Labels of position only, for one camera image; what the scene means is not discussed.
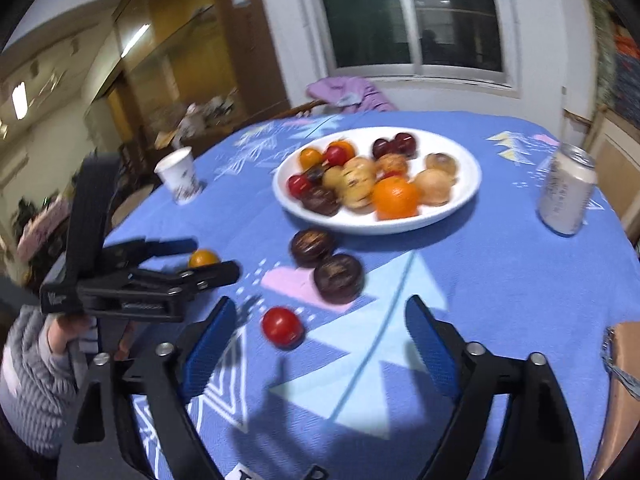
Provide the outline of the grey knit sleeve forearm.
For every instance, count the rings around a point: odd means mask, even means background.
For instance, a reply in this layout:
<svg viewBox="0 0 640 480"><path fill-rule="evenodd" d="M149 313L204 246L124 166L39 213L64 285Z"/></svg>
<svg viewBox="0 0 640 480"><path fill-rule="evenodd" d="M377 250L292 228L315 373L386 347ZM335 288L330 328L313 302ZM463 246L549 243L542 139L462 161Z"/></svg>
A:
<svg viewBox="0 0 640 480"><path fill-rule="evenodd" d="M75 403L77 382L70 350L56 356L47 330L57 314L25 306L12 324L1 361L1 411L32 452L58 456L65 417Z"/></svg>

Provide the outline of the person's left hand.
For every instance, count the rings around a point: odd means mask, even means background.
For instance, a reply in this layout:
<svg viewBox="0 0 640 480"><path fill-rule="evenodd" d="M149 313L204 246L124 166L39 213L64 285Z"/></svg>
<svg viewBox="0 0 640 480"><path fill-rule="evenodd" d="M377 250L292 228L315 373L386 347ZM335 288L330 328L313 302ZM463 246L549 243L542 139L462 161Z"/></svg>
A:
<svg viewBox="0 0 640 480"><path fill-rule="evenodd" d="M83 314L56 316L47 330L47 342L51 352L56 356L62 356L68 344L87 333L92 324L92 318Z"/></svg>

